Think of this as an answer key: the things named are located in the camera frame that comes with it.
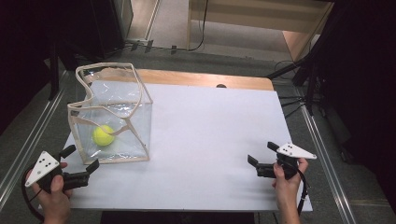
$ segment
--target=gray floor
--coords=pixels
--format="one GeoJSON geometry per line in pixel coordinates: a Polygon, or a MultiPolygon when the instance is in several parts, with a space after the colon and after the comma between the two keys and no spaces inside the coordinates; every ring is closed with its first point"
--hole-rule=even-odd
{"type": "MultiPolygon", "coordinates": [[[[151,37],[155,39],[154,43],[159,44],[160,47],[166,47],[161,45],[172,45],[168,43],[171,43],[173,38],[176,40],[177,35],[168,36],[161,33],[160,30],[156,30],[156,25],[161,26],[158,23],[161,20],[161,12],[163,11],[160,8],[159,15],[156,18],[157,23],[154,23],[151,37]]],[[[230,27],[224,27],[223,30],[233,31],[230,27]]],[[[205,45],[206,51],[201,53],[180,51],[175,55],[171,55],[168,50],[153,49],[151,52],[145,53],[144,48],[139,48],[136,51],[126,49],[108,58],[107,61],[133,63],[136,68],[264,77],[274,71],[277,62],[289,59],[289,56],[285,54],[284,40],[279,40],[275,31],[268,31],[267,34],[271,36],[269,39],[273,38],[276,41],[278,48],[271,49],[271,52],[268,52],[268,50],[261,51],[262,56],[260,58],[254,56],[257,53],[256,51],[252,51],[249,56],[246,53],[238,54],[238,52],[244,51],[235,51],[233,48],[229,48],[230,45],[234,46],[233,42],[235,41],[235,39],[230,37],[230,39],[224,39],[221,49],[216,46],[212,46],[212,48],[209,42],[209,44],[205,45]]],[[[268,49],[274,44],[271,44],[270,41],[270,43],[261,43],[261,45],[267,46],[265,48],[268,49]]],[[[247,46],[246,52],[250,52],[248,49],[251,49],[251,47],[247,46]]],[[[287,65],[287,63],[278,64],[276,69],[284,65],[287,65]]],[[[19,161],[14,163],[14,160],[17,157],[23,158],[23,155],[26,155],[26,164],[30,164],[42,150],[55,152],[63,148],[70,132],[67,123],[66,105],[77,100],[76,92],[80,92],[81,89],[76,88],[73,72],[64,72],[61,68],[61,73],[63,74],[62,90],[59,98],[56,98],[53,102],[48,102],[50,87],[45,87],[0,136],[0,152],[2,153],[2,157],[0,157],[2,164],[0,166],[0,179],[2,181],[0,186],[0,193],[2,194],[0,220],[2,220],[2,223],[36,223],[36,220],[29,214],[22,200],[20,188],[21,173],[18,173],[19,161]],[[40,117],[43,111],[50,112],[52,106],[54,108],[53,114],[49,113],[50,116],[47,118],[40,117]],[[33,130],[36,130],[38,135],[31,135],[33,130]],[[12,178],[12,175],[17,177],[17,182],[11,181],[15,179],[12,178]]],[[[297,95],[296,88],[290,83],[292,76],[293,73],[291,72],[273,80],[278,95],[297,95]]],[[[289,114],[297,106],[284,107],[285,115],[289,114]]],[[[326,153],[351,206],[356,223],[396,223],[396,216],[390,209],[381,188],[375,180],[375,176],[363,166],[358,164],[350,165],[342,161],[339,147],[334,140],[327,120],[319,114],[318,109],[315,107],[314,113],[313,119],[318,125],[326,153]]],[[[304,117],[303,107],[288,117],[286,121],[294,144],[310,151],[317,150],[304,117]]],[[[322,160],[310,161],[306,177],[311,186],[309,195],[314,212],[303,213],[302,221],[303,223],[347,223],[343,221],[343,216],[340,214],[335,200],[336,195],[331,188],[332,182],[329,181],[324,172],[323,162],[322,160]]],[[[256,221],[257,223],[276,223],[274,214],[278,216],[277,212],[257,213],[255,216],[256,221]]],[[[100,216],[100,211],[74,210],[70,223],[100,223],[100,216]]]]}

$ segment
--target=table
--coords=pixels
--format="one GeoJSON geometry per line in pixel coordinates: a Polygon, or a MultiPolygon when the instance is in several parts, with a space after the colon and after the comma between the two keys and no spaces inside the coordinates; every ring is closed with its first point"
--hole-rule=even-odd
{"type": "MultiPolygon", "coordinates": [[[[269,79],[155,70],[138,73],[154,101],[151,160],[102,164],[88,187],[75,190],[73,208],[277,210],[272,180],[258,178],[247,162],[250,154],[272,163],[276,154],[265,148],[266,143],[290,141],[269,79]],[[218,84],[228,88],[209,88],[218,84]]],[[[73,143],[70,136],[66,145],[73,143]]],[[[66,161],[66,172],[85,168],[77,153],[66,161]]],[[[304,210],[312,210],[309,199],[304,210]]]]}
{"type": "MultiPolygon", "coordinates": [[[[187,48],[191,20],[204,19],[205,4],[206,0],[189,1],[187,48]]],[[[332,6],[312,0],[209,0],[206,21],[281,30],[291,58],[298,61],[312,38],[320,34],[332,6]]]]}

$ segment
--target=finger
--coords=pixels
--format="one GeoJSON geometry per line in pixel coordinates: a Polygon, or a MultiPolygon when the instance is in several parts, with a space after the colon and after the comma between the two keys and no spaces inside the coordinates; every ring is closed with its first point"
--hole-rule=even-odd
{"type": "Polygon", "coordinates": [[[308,168],[308,161],[304,158],[298,159],[298,169],[302,172],[305,173],[306,169],[308,168]]]}

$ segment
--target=white table surface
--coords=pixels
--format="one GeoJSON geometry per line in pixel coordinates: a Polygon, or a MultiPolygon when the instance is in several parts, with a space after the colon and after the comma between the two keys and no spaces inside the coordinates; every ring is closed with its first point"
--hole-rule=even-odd
{"type": "MultiPolygon", "coordinates": [[[[277,210],[272,179],[257,177],[247,161],[249,154],[274,163],[267,142],[291,142],[275,91],[146,85],[154,101],[150,161],[101,164],[88,187],[74,190],[73,208],[277,210]]],[[[77,152],[64,161],[66,172],[85,171],[77,152]]],[[[304,211],[312,211],[309,198],[304,211]]]]}

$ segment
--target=white triangular marker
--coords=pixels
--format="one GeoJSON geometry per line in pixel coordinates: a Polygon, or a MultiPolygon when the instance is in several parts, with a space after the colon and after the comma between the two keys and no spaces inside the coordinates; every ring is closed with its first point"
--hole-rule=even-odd
{"type": "Polygon", "coordinates": [[[287,143],[282,147],[279,147],[276,151],[280,154],[293,158],[304,158],[304,159],[312,159],[312,160],[315,160],[317,158],[317,155],[305,151],[302,148],[297,147],[292,143],[287,143]]]}
{"type": "Polygon", "coordinates": [[[55,160],[55,158],[53,158],[48,152],[43,151],[35,163],[35,168],[33,168],[32,173],[30,173],[29,178],[26,180],[25,187],[27,188],[32,186],[35,182],[59,165],[60,163],[55,160]]]}

